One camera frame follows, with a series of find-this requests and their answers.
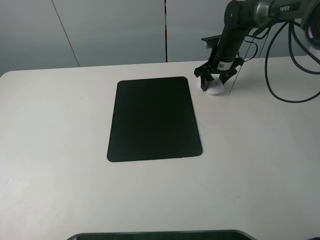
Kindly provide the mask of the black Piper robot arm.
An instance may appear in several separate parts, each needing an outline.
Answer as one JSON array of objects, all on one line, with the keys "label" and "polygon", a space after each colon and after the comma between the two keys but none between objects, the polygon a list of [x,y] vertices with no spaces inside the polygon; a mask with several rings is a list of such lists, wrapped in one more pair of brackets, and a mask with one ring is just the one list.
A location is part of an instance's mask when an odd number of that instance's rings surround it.
[{"label": "black Piper robot arm", "polygon": [[224,12],[222,34],[203,39],[211,54],[208,61],[194,70],[206,91],[213,75],[224,85],[245,62],[237,57],[245,37],[252,29],[264,30],[277,21],[300,19],[300,28],[314,49],[320,48],[320,2],[318,0],[232,0]]}]

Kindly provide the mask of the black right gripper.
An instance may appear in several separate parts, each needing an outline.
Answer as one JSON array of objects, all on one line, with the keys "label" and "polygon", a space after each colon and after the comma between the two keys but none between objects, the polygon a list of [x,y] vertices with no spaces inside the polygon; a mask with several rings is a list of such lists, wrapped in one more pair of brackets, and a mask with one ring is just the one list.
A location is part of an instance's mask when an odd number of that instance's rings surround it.
[{"label": "black right gripper", "polygon": [[194,75],[200,77],[200,87],[202,91],[207,91],[210,84],[214,81],[212,75],[219,75],[219,79],[224,85],[238,71],[237,67],[243,65],[243,59],[236,57],[232,62],[218,61],[217,65],[213,64],[215,54],[211,54],[208,61],[194,70]]}]

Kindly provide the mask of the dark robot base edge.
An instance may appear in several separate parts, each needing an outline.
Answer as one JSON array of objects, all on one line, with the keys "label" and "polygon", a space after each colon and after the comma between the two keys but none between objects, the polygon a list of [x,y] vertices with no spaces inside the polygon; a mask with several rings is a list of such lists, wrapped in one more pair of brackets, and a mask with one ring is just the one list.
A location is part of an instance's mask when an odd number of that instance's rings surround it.
[{"label": "dark robot base edge", "polygon": [[151,232],[91,232],[78,233],[70,240],[253,240],[239,230],[189,230]]}]

